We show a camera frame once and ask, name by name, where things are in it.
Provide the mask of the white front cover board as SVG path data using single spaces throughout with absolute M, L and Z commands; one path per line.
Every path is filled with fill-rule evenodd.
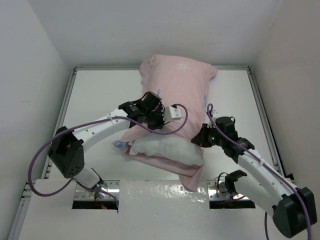
M 21 240 L 281 240 L 260 208 L 210 209 L 208 189 L 178 181 L 122 180 L 118 210 L 74 209 L 76 184 L 51 197 L 34 195 Z

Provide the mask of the pink pillowcase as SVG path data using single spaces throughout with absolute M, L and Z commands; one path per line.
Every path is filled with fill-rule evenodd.
M 153 55 L 139 67 L 142 76 L 142 91 L 152 91 L 161 99 L 164 106 L 181 104 L 182 118 L 163 127 L 167 135 L 154 134 L 134 126 L 128 129 L 114 146 L 133 160 L 177 174 L 181 184 L 189 192 L 198 189 L 203 166 L 185 165 L 164 157 L 130 155 L 129 151 L 136 140 L 149 136 L 174 136 L 191 142 L 200 132 L 205 121 L 210 81 L 218 74 L 211 64 L 187 57 L 173 55 Z

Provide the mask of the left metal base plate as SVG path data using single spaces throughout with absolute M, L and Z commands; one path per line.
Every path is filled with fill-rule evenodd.
M 77 185 L 74 192 L 75 201 L 114 201 L 118 200 L 120 194 L 120 182 L 117 180 L 105 180 L 99 184 L 97 189 L 103 192 L 90 192 Z

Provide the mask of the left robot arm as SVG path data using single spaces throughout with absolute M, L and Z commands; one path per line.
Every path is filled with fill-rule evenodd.
M 119 105 L 92 125 L 78 129 L 59 128 L 48 157 L 66 179 L 74 179 L 88 189 L 95 189 L 102 179 L 85 164 L 85 152 L 105 138 L 138 123 L 146 124 L 151 130 L 161 129 L 165 125 L 164 115 L 161 98 L 148 92 L 145 98 Z

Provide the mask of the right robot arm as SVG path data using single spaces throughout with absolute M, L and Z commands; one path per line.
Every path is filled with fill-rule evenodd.
M 224 178 L 221 193 L 230 197 L 241 194 L 269 215 L 286 238 L 307 231 L 318 221 L 315 197 L 307 188 L 299 188 L 268 164 L 246 138 L 239 137 L 233 117 L 212 119 L 203 124 L 191 142 L 202 148 L 219 146 L 224 154 L 241 166 L 241 170 Z

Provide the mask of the metal base plate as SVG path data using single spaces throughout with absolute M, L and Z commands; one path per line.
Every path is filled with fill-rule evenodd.
M 248 197 L 242 194 L 229 194 L 224 179 L 207 181 L 208 196 L 211 201 L 246 201 Z
M 103 192 L 90 192 L 77 185 L 74 192 L 75 201 L 114 201 L 118 200 L 120 194 L 120 182 L 117 180 L 105 180 L 99 184 L 97 189 Z

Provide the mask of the aluminium table frame rail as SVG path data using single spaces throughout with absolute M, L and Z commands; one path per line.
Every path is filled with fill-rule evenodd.
M 139 97 L 142 88 L 163 92 L 174 80 L 181 90 L 198 70 L 185 61 L 169 66 L 144 63 L 139 69 L 79 68 L 71 81 L 60 124 L 75 126 L 108 114 Z M 268 163 L 279 156 L 257 84 L 248 67 L 217 67 L 202 103 L 221 116 L 233 116 L 241 137 L 253 143 Z M 107 179 L 119 179 L 119 210 L 74 209 L 77 185 L 51 197 L 33 195 L 21 214 L 21 240 L 281 240 L 259 208 L 211 209 L 207 181 L 239 168 L 218 147 L 204 150 L 198 190 L 188 192 L 172 172 L 144 164 L 115 148 L 119 132 L 87 152 L 85 161 Z

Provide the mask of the white pillow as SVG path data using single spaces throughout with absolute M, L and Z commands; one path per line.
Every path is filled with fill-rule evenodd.
M 198 146 L 170 135 L 160 137 L 154 135 L 135 140 L 129 154 L 162 157 L 187 166 L 203 166 L 205 163 Z

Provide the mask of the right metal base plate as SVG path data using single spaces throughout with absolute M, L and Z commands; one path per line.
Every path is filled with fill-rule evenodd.
M 207 181 L 208 196 L 211 201 L 246 201 L 248 197 L 242 194 L 229 194 L 224 179 Z

